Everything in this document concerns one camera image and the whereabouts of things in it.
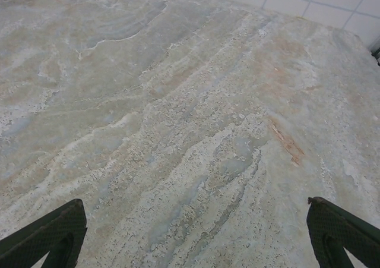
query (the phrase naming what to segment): marble countertop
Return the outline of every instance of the marble countertop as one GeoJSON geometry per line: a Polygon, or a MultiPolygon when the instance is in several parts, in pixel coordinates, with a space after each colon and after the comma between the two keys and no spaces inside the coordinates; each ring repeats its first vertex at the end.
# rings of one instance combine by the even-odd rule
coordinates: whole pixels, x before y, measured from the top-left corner
{"type": "Polygon", "coordinates": [[[77,267],[318,267],[309,196],[380,226],[380,68],[221,0],[0,0],[0,238],[73,198],[77,267]]]}

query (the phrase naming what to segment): stone surface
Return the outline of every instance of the stone surface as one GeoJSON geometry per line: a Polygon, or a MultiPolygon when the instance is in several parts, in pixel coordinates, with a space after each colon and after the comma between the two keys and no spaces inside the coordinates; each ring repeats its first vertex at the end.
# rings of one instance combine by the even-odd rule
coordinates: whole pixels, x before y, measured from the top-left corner
{"type": "Polygon", "coordinates": [[[221,0],[0,0],[0,237],[73,198],[78,267],[317,267],[309,196],[380,226],[380,68],[221,0]]]}

